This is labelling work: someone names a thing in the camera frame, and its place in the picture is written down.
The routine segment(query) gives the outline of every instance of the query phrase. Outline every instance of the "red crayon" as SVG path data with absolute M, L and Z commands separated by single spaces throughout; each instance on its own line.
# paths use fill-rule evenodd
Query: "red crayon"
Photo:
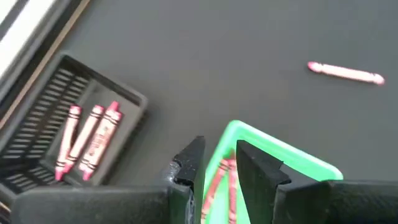
M 327 75 L 333 75 L 336 77 L 348 78 L 362 82 L 375 83 L 377 85 L 383 85 L 385 82 L 384 78 L 376 73 L 364 72 L 334 65 L 321 64 L 318 62 L 309 62 L 308 68 L 311 71 L 317 73 L 324 73 Z
M 228 161 L 222 159 L 220 161 L 220 164 L 218 165 L 216 174 L 213 177 L 213 180 L 211 181 L 210 187 L 207 190 L 205 201 L 203 202 L 203 206 L 201 208 L 201 224 L 205 223 L 206 216 L 209 213 L 211 204 L 214 201 L 214 196 L 217 191 L 218 185 L 220 184 L 221 180 L 223 179 L 227 171 L 228 171 Z
M 83 174 L 83 180 L 89 180 L 91 175 L 97 168 L 102 156 L 105 153 L 107 146 L 111 142 L 111 138 L 112 138 L 113 134 L 115 133 L 115 130 L 118 127 L 118 124 L 121 119 L 122 119 L 122 113 L 115 111 L 113 113 L 111 119 L 107 123 L 106 127 L 104 128 L 103 135 L 97 136 L 97 138 L 99 138 L 99 140 L 98 140 L 99 145 L 97 146 L 94 154 L 90 157 L 89 164 L 87 165 L 86 171 Z
M 81 130 L 81 133 L 77 137 L 77 140 L 74 143 L 69 153 L 68 159 L 65 164 L 65 168 L 63 170 L 64 173 L 69 172 L 69 170 L 73 167 L 73 165 L 77 161 L 81 153 L 81 150 L 87 143 L 88 138 L 91 136 L 91 133 L 95 128 L 95 125 L 100 120 L 103 113 L 104 113 L 104 108 L 100 105 L 95 105 L 94 108 L 92 109 L 83 129 Z
M 238 179 L 238 170 L 236 168 L 236 159 L 235 155 L 233 155 L 230 159 L 228 159 L 228 167 L 229 167 L 229 213 L 228 213 L 228 223 L 236 224 L 236 189 L 237 189 L 237 179 Z
M 116 110 L 118 110 L 118 108 L 119 108 L 119 103 L 114 101 L 111 103 L 111 106 L 109 106 L 106 109 L 104 118 L 99 122 L 98 128 L 96 129 L 96 131 L 94 133 L 93 140 L 90 143 L 88 150 L 86 151 L 85 155 L 83 156 L 83 159 L 80 162 L 80 165 L 79 165 L 80 170 L 82 170 L 82 171 L 86 170 L 87 164 L 90 161 L 90 157 L 94 154 L 97 147 L 101 144 L 100 142 L 98 142 L 101 138 L 99 138 L 97 136 L 100 136 L 104 133 L 104 130 L 109 123 L 109 119 L 112 117 L 114 112 Z
M 73 133 L 76 130 L 76 126 L 79 122 L 81 108 L 79 106 L 71 106 L 69 109 L 68 119 L 65 124 L 65 130 L 63 132 L 63 138 L 60 146 L 60 153 L 55 166 L 55 179 L 61 180 L 63 175 L 63 169 L 65 162 L 69 154 L 70 147 L 72 145 Z

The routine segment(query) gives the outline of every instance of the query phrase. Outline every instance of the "crayon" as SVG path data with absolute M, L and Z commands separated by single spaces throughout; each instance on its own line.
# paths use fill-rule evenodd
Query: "crayon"
M 218 185 L 220 184 L 221 180 L 223 179 L 227 171 L 228 171 L 228 161 L 222 159 L 220 161 L 220 164 L 218 165 L 216 174 L 211 180 L 210 187 L 207 190 L 205 201 L 203 202 L 203 206 L 201 208 L 201 224 L 205 223 L 206 216 L 209 213 L 211 204 L 214 201 L 214 196 L 217 191 Z
M 88 138 L 91 136 L 97 122 L 100 120 L 102 114 L 104 113 L 104 108 L 100 105 L 95 105 L 91 110 L 91 113 L 81 130 L 81 133 L 77 137 L 70 153 L 68 159 L 65 164 L 65 168 L 63 170 L 64 173 L 68 173 L 69 170 L 73 167 L 75 162 L 77 161 L 82 149 L 87 143 Z
M 65 124 L 65 130 L 60 146 L 60 153 L 55 165 L 55 179 L 61 180 L 63 175 L 63 169 L 65 168 L 65 162 L 69 154 L 70 147 L 72 145 L 72 137 L 76 131 L 76 126 L 79 122 L 81 108 L 79 106 L 72 105 L 69 109 L 67 122 Z
M 104 118 L 99 122 L 98 128 L 96 129 L 93 140 L 91 141 L 88 150 L 86 151 L 85 155 L 83 156 L 83 159 L 80 162 L 79 169 L 82 171 L 85 171 L 87 168 L 87 164 L 90 161 L 90 157 L 94 154 L 96 151 L 97 147 L 101 144 L 100 141 L 101 138 L 98 136 L 102 135 L 104 133 L 105 127 L 109 123 L 110 117 L 113 115 L 113 113 L 118 110 L 119 103 L 114 101 L 111 103 L 111 106 L 109 106 L 106 111 Z
M 115 111 L 111 119 L 107 123 L 107 126 L 104 128 L 103 135 L 97 136 L 97 138 L 101 139 L 98 141 L 99 143 L 96 143 L 98 144 L 98 146 L 94 154 L 90 157 L 90 161 L 87 165 L 86 171 L 83 174 L 83 180 L 85 181 L 89 180 L 93 172 L 96 170 L 102 156 L 106 151 L 107 146 L 111 142 L 111 138 L 113 137 L 113 134 L 115 133 L 115 130 L 118 127 L 121 118 L 122 118 L 122 113 Z
M 364 72 L 354 70 L 350 68 L 343 68 L 334 65 L 321 64 L 318 62 L 309 62 L 308 68 L 317 73 L 324 73 L 327 75 L 333 75 L 341 78 L 348 78 L 351 80 L 357 80 L 362 82 L 374 83 L 377 85 L 383 85 L 384 78 L 376 73 Z
M 228 178 L 228 189 L 229 189 L 229 213 L 228 213 L 228 224 L 236 224 L 236 189 L 238 180 L 238 170 L 236 168 L 236 159 L 233 155 L 228 159 L 229 178 Z

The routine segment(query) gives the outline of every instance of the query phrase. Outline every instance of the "black plastic basket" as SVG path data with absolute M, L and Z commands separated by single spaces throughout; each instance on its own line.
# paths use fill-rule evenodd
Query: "black plastic basket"
M 90 181 L 82 181 L 74 166 L 57 182 L 54 165 L 70 105 L 83 109 L 80 130 L 94 105 L 108 107 L 114 100 L 120 104 L 122 122 Z M 102 184 L 139 129 L 146 107 L 142 94 L 63 55 L 41 74 L 0 132 L 0 201 L 9 205 L 17 194 L 38 186 Z

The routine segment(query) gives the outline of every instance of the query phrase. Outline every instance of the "dark gray table surface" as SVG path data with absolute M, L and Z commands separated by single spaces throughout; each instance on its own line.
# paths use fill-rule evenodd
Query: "dark gray table surface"
M 150 100 L 112 182 L 148 184 L 240 119 L 339 168 L 397 180 L 398 1 L 92 0 L 62 51 Z M 360 68 L 382 87 L 309 72 Z

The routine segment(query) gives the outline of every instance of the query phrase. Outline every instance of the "crayon tip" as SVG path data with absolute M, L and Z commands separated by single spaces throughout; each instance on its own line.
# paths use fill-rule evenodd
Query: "crayon tip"
M 59 181 L 62 179 L 63 171 L 62 170 L 56 170 L 55 171 L 55 180 Z
M 71 164 L 65 164 L 65 168 L 63 169 L 64 173 L 69 173 L 70 169 L 72 168 Z
M 375 84 L 383 85 L 385 80 L 384 80 L 384 78 L 381 75 L 374 74 L 374 82 L 375 82 Z
M 322 65 L 319 64 L 318 62 L 309 62 L 308 68 L 313 72 L 321 72 L 322 71 Z
M 93 108 L 93 112 L 98 114 L 104 113 L 104 108 L 100 105 L 95 105 Z
M 111 103 L 111 106 L 109 106 L 108 110 L 117 111 L 118 108 L 119 108 L 119 103 L 117 101 L 114 101 Z
M 81 107 L 72 105 L 70 106 L 70 112 L 73 114 L 80 114 L 81 113 Z
M 83 174 L 83 180 L 88 181 L 91 177 L 91 174 L 92 174 L 91 172 L 85 171 L 85 173 Z

